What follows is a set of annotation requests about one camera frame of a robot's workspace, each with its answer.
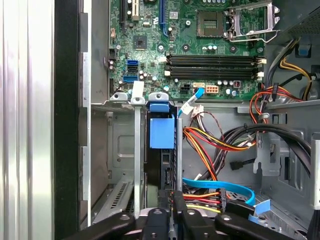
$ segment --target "yellow wire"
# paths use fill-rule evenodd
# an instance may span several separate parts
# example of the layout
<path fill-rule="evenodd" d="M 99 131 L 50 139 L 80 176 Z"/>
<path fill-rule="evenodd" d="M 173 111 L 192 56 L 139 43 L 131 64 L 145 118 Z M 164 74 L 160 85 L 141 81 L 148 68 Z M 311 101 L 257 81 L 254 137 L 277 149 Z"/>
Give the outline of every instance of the yellow wire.
<path fill-rule="evenodd" d="M 196 152 L 200 155 L 200 158 L 203 161 L 203 163 L 206 166 L 206 168 L 208 169 L 208 171 L 210 172 L 210 175 L 211 175 L 212 179 L 216 181 L 217 179 L 215 178 L 215 175 L 211 171 L 211 167 L 210 167 L 209 163 L 207 162 L 203 151 L 198 146 L 197 142 L 194 140 L 194 138 L 188 132 L 186 132 L 186 131 L 183 131 L 183 132 L 186 135 L 186 137 L 191 141 L 192 145 L 195 147 Z"/>
<path fill-rule="evenodd" d="M 206 206 L 198 206 L 198 205 L 192 205 L 192 204 L 187 204 L 186 206 L 187 206 L 187 208 L 204 209 L 204 210 L 208 210 L 208 211 L 211 211 L 211 212 L 214 212 L 214 213 L 218 213 L 218 214 L 221 213 L 221 211 L 219 211 L 219 210 L 216 210 L 216 209 L 213 209 L 213 208 L 210 208 L 210 207 L 206 207 Z"/>
<path fill-rule="evenodd" d="M 302 75 L 304 75 L 309 83 L 307 84 L 306 88 L 305 88 L 305 91 L 304 91 L 304 96 L 303 96 L 303 100 L 307 100 L 308 96 L 307 96 L 307 92 L 308 92 L 308 89 L 311 87 L 311 82 L 312 82 L 312 79 L 310 78 L 310 76 L 307 74 L 306 71 L 304 71 L 302 68 L 296 66 L 296 65 L 293 65 L 291 63 L 288 63 L 286 62 L 287 59 L 286 57 L 284 59 L 282 59 L 282 61 L 280 62 L 280 67 L 283 68 L 283 69 L 288 69 L 288 70 L 292 70 L 292 71 L 295 71 L 295 72 L 298 72 L 298 73 L 301 73 Z"/>
<path fill-rule="evenodd" d="M 216 141 L 217 143 L 223 145 L 223 146 L 226 146 L 228 148 L 231 148 L 231 149 L 236 149 L 236 150 L 247 150 L 249 147 L 237 147 L 237 146 L 232 146 L 232 145 L 229 145 L 227 143 L 224 143 L 223 141 L 220 141 L 219 139 L 207 134 L 206 132 L 200 130 L 199 128 L 195 128 L 195 127 L 186 127 L 185 129 L 192 129 L 192 130 L 195 130 L 195 131 L 198 131 L 200 133 L 202 133 L 203 135 L 207 136 L 208 138 L 210 138 L 211 140 L 214 140 Z"/>
<path fill-rule="evenodd" d="M 203 199 L 203 198 L 212 197 L 216 195 L 219 195 L 219 192 L 212 192 L 212 193 L 203 194 L 203 195 L 183 194 L 183 196 L 186 198 L 197 198 L 197 199 Z"/>

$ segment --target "blue sata port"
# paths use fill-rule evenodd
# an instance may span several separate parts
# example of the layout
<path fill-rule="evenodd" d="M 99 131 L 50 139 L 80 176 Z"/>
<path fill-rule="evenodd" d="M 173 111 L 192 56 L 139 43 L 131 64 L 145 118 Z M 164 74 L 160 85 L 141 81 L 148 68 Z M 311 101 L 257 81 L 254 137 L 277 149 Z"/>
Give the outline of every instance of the blue sata port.
<path fill-rule="evenodd" d="M 124 83 L 133 83 L 134 81 L 138 81 L 137 76 L 123 76 Z"/>
<path fill-rule="evenodd" d="M 127 60 L 126 64 L 128 66 L 138 66 L 139 65 L 139 61 L 138 60 Z"/>

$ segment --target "cable tie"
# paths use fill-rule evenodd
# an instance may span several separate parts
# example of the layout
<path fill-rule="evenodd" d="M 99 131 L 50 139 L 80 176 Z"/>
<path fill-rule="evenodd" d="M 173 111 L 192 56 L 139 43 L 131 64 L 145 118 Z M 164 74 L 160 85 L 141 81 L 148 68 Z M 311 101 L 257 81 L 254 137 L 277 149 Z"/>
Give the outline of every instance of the cable tie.
<path fill-rule="evenodd" d="M 273 85 L 273 89 L 272 89 L 272 101 L 275 102 L 277 99 L 277 93 L 278 93 L 278 88 L 279 88 L 279 83 L 275 83 Z"/>
<path fill-rule="evenodd" d="M 247 136 L 248 136 L 248 138 L 249 138 L 251 141 L 254 140 L 254 137 L 252 137 L 250 134 L 248 134 Z"/>

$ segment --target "orange wire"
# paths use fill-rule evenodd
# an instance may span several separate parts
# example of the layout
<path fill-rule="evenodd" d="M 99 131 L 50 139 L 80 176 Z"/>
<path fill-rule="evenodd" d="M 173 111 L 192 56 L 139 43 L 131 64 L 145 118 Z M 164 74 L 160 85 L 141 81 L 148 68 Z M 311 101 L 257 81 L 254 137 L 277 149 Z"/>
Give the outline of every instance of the orange wire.
<path fill-rule="evenodd" d="M 183 194 L 183 196 L 186 197 L 186 198 L 202 199 L 202 198 L 216 196 L 216 195 L 219 195 L 219 194 L 220 194 L 219 192 L 212 192 L 212 193 L 208 193 L 208 194 L 204 194 L 204 195 Z"/>

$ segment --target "vent grille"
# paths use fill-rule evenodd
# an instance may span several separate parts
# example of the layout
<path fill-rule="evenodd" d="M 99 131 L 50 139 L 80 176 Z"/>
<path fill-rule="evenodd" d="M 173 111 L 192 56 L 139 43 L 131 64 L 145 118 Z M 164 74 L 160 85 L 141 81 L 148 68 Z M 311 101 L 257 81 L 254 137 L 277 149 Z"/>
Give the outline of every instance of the vent grille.
<path fill-rule="evenodd" d="M 112 205 L 111 205 L 111 209 L 114 209 L 117 205 L 118 205 L 118 203 L 120 202 L 120 199 L 122 198 L 122 195 L 124 194 L 124 192 L 125 192 L 125 189 L 126 189 L 126 186 L 127 186 L 128 184 L 126 183 L 126 182 L 124 182 L 123 184 L 122 184 L 122 186 L 121 186 L 121 188 L 120 188 L 120 191 L 118 192 L 118 194 L 116 195 L 116 197 L 115 197 L 115 199 L 114 199 L 114 201 L 113 201 L 113 203 L 112 203 Z"/>
<path fill-rule="evenodd" d="M 320 34 L 320 8 L 314 11 L 301 23 L 293 26 L 289 33 L 292 35 L 319 35 Z"/>

